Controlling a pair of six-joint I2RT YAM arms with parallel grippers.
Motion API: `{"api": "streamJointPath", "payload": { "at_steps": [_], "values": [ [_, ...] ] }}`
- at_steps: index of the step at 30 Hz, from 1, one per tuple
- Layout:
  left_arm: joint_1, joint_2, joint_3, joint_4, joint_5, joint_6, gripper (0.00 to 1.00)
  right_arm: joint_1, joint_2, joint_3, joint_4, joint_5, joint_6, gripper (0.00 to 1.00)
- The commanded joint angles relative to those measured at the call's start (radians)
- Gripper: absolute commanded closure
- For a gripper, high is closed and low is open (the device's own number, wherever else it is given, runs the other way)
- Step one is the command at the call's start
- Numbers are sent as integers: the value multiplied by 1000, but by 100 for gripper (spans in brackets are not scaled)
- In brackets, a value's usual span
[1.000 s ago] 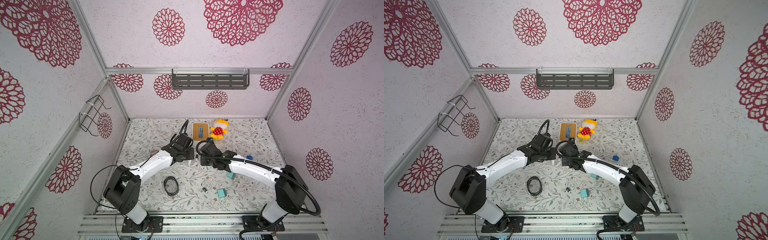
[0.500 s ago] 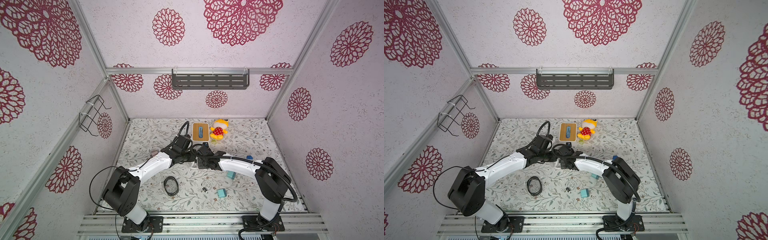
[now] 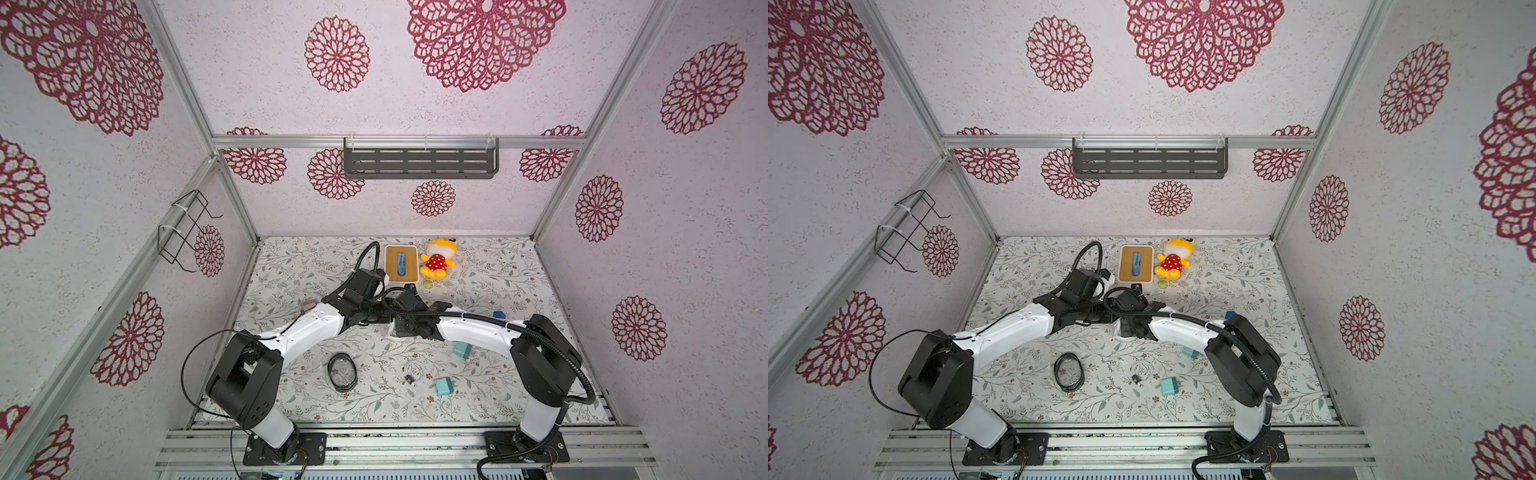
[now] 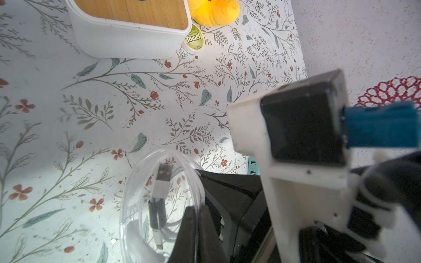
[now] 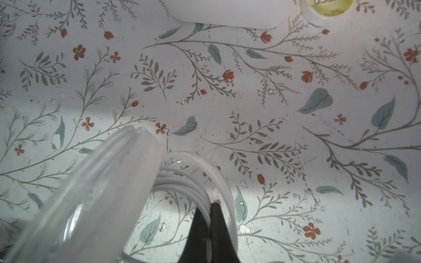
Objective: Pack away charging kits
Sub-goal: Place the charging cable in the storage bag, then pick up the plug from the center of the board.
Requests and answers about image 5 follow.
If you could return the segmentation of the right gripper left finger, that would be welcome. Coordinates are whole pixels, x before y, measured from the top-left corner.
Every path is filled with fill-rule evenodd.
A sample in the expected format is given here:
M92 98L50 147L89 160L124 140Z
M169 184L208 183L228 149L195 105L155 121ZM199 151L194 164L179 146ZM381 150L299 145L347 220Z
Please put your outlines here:
M208 226L197 208L178 263L207 263Z

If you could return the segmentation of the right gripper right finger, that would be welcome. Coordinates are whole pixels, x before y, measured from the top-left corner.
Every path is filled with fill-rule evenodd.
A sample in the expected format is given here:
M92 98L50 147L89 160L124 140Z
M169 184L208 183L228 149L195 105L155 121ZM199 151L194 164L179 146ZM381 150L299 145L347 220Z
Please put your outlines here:
M234 250L220 204L212 203L210 216L211 262L240 263Z

